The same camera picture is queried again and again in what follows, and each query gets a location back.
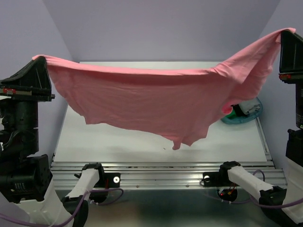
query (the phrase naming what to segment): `gray cloth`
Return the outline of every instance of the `gray cloth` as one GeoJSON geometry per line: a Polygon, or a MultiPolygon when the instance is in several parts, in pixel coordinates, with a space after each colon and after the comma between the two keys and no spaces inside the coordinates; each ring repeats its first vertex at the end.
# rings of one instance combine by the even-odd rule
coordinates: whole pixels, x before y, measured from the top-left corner
{"type": "Polygon", "coordinates": [[[261,109],[260,102],[258,101],[257,98],[241,102],[239,104],[239,107],[242,110],[242,112],[246,115],[252,114],[261,109]]]}

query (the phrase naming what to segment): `pink fabric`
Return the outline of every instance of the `pink fabric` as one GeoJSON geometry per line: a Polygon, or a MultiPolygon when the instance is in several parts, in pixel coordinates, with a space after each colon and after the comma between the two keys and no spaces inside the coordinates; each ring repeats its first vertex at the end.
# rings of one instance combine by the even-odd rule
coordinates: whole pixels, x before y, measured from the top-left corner
{"type": "Polygon", "coordinates": [[[86,124],[151,132],[179,149],[181,143],[191,146],[205,138],[208,127],[232,111],[230,105],[258,95],[279,53],[283,30],[209,69],[129,69],[45,58],[57,91],[86,124]]]}

